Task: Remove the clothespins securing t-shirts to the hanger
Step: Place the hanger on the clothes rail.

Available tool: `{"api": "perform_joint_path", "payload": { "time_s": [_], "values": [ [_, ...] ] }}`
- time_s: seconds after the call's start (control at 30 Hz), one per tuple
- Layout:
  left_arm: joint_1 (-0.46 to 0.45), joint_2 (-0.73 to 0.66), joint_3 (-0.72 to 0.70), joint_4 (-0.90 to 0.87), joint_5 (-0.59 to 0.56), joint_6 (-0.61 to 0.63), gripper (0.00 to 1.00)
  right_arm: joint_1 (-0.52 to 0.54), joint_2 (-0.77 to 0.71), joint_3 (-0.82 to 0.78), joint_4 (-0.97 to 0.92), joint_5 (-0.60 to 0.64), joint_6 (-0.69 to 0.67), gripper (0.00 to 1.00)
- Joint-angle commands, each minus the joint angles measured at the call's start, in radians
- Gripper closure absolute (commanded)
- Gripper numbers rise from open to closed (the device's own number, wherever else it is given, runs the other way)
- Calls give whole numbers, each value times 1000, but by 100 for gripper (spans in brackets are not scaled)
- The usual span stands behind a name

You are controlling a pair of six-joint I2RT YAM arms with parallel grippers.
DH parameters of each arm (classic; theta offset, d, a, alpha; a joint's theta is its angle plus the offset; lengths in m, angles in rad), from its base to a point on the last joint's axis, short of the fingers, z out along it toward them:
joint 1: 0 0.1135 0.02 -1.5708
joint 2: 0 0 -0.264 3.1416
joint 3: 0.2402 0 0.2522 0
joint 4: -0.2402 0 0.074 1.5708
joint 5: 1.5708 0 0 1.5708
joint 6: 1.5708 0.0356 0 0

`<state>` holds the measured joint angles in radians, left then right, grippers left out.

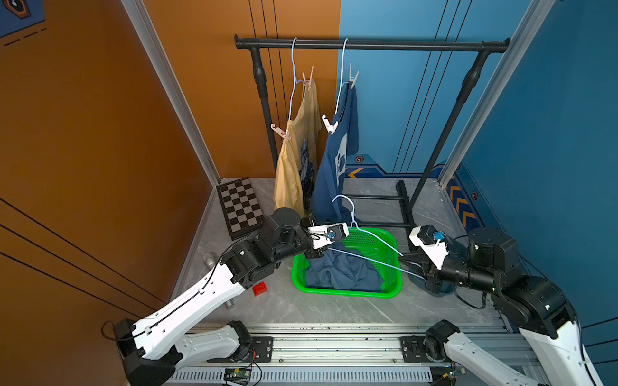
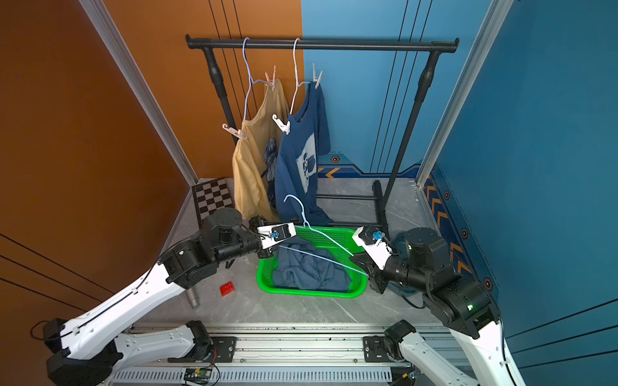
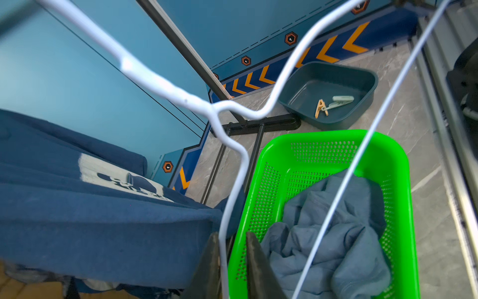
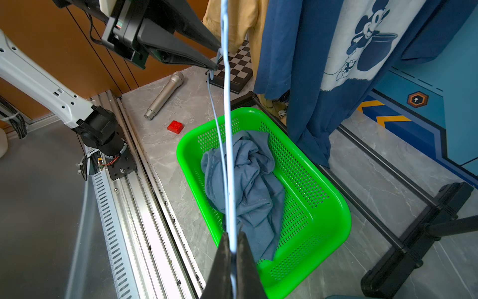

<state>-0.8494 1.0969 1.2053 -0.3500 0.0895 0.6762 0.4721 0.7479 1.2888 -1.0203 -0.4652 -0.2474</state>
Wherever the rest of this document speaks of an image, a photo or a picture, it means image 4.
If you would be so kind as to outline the navy printed t-shirt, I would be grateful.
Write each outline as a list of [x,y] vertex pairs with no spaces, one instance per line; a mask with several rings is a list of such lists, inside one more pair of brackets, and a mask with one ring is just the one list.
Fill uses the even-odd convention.
[[330,134],[396,61],[420,64],[442,53],[476,1],[271,1],[255,93],[288,94],[291,140],[328,166]]

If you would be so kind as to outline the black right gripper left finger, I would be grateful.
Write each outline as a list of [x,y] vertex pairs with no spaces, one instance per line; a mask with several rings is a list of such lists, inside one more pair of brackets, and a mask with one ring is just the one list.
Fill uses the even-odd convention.
[[223,233],[201,299],[232,299],[232,253],[229,235]]

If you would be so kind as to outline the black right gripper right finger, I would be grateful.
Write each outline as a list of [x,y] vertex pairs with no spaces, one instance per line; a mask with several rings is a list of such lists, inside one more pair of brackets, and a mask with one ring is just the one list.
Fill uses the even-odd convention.
[[237,299],[267,299],[244,232],[239,232],[236,254]]

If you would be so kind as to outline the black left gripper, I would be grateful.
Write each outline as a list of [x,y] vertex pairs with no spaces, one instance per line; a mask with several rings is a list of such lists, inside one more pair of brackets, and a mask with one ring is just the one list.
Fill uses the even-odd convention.
[[95,43],[105,46],[135,66],[144,69],[148,57],[163,64],[198,66],[211,71],[217,63],[188,46],[180,35],[217,52],[220,41],[203,25],[184,0],[152,1],[54,1],[59,8],[76,6],[90,21],[106,27]]

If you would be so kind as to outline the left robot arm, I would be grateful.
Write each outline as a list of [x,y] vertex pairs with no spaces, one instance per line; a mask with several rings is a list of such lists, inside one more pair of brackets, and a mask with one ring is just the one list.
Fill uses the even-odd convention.
[[[184,42],[184,38],[221,52],[220,41],[204,26],[186,1],[74,1],[106,24],[100,44],[144,68],[148,57],[163,64],[218,65]],[[54,113],[83,143],[99,150],[111,179],[137,169],[133,150],[115,114],[72,92],[6,36],[1,36],[1,77]]]

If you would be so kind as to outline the light blue wire hanger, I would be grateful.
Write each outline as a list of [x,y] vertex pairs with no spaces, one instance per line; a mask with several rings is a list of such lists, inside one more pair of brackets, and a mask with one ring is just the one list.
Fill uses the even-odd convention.
[[234,154],[232,143],[232,118],[230,108],[230,64],[229,64],[229,14],[226,0],[220,2],[220,28],[221,28],[221,48],[218,51],[223,57],[224,62],[224,123],[225,123],[225,141],[224,146],[220,147],[222,151],[222,164],[224,174],[225,191],[225,216],[227,220],[227,234],[229,237],[229,248],[231,257],[230,280],[232,286],[232,297],[237,298],[237,212],[235,203],[235,178],[234,178]]

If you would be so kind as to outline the slate blue t-shirt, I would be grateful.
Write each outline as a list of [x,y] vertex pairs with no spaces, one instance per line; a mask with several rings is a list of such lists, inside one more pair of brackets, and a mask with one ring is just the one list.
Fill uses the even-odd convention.
[[237,227],[246,234],[255,262],[275,258],[285,208],[285,189],[273,174],[269,137],[254,130],[233,136]]

